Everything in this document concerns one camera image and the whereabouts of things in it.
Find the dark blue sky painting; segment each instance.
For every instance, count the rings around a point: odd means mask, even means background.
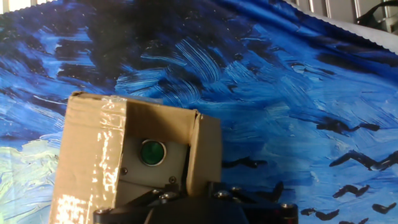
[[[0,16],[0,223],[47,223],[68,96],[220,118],[223,180],[301,223],[398,223],[398,56],[280,0],[55,1]]]

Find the brush stroke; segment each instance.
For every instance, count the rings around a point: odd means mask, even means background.
[[[385,207],[383,205],[379,205],[379,204],[373,204],[372,205],[372,209],[378,213],[381,214],[387,214],[391,209],[395,208],[397,206],[397,204],[394,202],[392,204],[390,204],[388,207]]]
[[[352,133],[357,131],[359,128],[368,129],[370,131],[380,130],[380,126],[376,124],[361,123],[353,128],[350,128],[345,122],[342,122],[338,118],[333,118],[330,116],[324,116],[320,114],[311,113],[299,113],[291,114],[293,118],[301,119],[302,121],[310,121],[317,124],[317,129],[333,131],[337,134],[346,135],[347,133]]]
[[[364,219],[361,220],[358,224],[365,224],[368,220],[369,220],[369,218],[364,218]],[[347,221],[340,221],[338,224],[355,224],[355,223],[353,223],[353,222],[347,222]]]
[[[309,215],[315,213],[315,216],[317,218],[319,218],[320,220],[329,221],[329,220],[334,219],[336,216],[338,216],[339,212],[340,212],[340,210],[337,209],[330,213],[323,213],[323,212],[316,211],[314,208],[306,208],[301,211],[301,214],[309,216]]]
[[[270,202],[277,203],[278,200],[280,199],[280,196],[282,196],[283,191],[284,191],[284,183],[279,182],[276,184],[272,192],[257,191],[255,192],[255,194],[262,198],[267,199]]]
[[[343,156],[336,159],[335,161],[333,161],[329,166],[330,167],[338,166],[350,159],[354,159],[355,161],[359,162],[360,164],[368,168],[368,170],[384,171],[387,168],[393,166],[394,164],[398,164],[398,151],[393,152],[387,158],[377,162],[363,153],[351,150],[346,154],[344,154]]]
[[[340,188],[339,191],[337,191],[333,197],[334,198],[339,198],[342,197],[345,193],[352,193],[355,194],[355,197],[360,197],[363,194],[365,194],[366,191],[370,188],[369,185],[366,185],[365,187],[361,187],[359,190],[357,187],[352,186],[352,185],[345,185],[344,187]]]
[[[229,168],[236,167],[238,165],[244,165],[246,167],[255,169],[255,168],[258,168],[260,165],[266,165],[266,164],[267,164],[267,161],[252,160],[252,159],[250,159],[249,156],[247,156],[245,158],[237,159],[237,160],[231,161],[231,162],[223,161],[221,166],[223,168],[229,169]]]

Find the round button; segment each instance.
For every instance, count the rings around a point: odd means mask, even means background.
[[[163,143],[153,140],[145,140],[142,143],[140,157],[141,161],[148,166],[161,164],[166,156],[166,147]]]

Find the black metal part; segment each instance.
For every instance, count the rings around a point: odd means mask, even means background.
[[[279,198],[280,185],[274,189]],[[295,204],[279,204],[239,187],[209,182],[207,196],[187,197],[177,184],[150,191],[123,207],[94,212],[99,224],[298,224]]]

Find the blue cloth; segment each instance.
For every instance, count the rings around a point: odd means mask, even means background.
[[[0,40],[6,223],[47,222],[77,90],[220,118],[224,160],[267,161],[223,180],[283,181],[301,223],[398,222],[398,208],[374,205],[398,201],[398,56],[362,37],[280,0],[65,0],[0,16]]]

